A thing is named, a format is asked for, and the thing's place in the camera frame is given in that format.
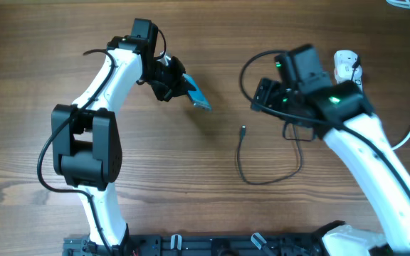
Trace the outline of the blue screen smartphone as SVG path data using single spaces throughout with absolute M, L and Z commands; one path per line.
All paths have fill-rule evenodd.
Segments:
M 193 106 L 203 110 L 212 111 L 209 101 L 206 99 L 206 97 L 200 90 L 199 86 L 197 85 L 193 77 L 188 74 L 183 74 L 183 78 L 186 84 L 191 85 L 193 87 L 193 89 L 187 90 L 187 95 L 191 100 Z

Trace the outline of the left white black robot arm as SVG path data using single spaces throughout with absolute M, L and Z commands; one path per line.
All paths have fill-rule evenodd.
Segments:
M 117 113 L 132 86 L 147 83 L 165 102 L 197 92 L 178 58 L 155 55 L 161 33 L 152 21 L 135 19 L 130 34 L 115 36 L 102 49 L 105 61 L 87 90 L 51 113 L 46 146 L 53 149 L 54 171 L 69 186 L 65 192 L 77 193 L 83 202 L 92 255 L 135 254 L 115 188 L 122 166 Z

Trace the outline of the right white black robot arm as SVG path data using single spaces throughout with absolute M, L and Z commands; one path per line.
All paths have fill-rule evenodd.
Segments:
M 310 128 L 342 160 L 376 213 L 382 233 L 333 223 L 319 233 L 326 255 L 410 255 L 410 175 L 392 150 L 366 95 L 333 84 L 312 45 L 272 50 L 279 80 L 263 78 L 251 106 Z

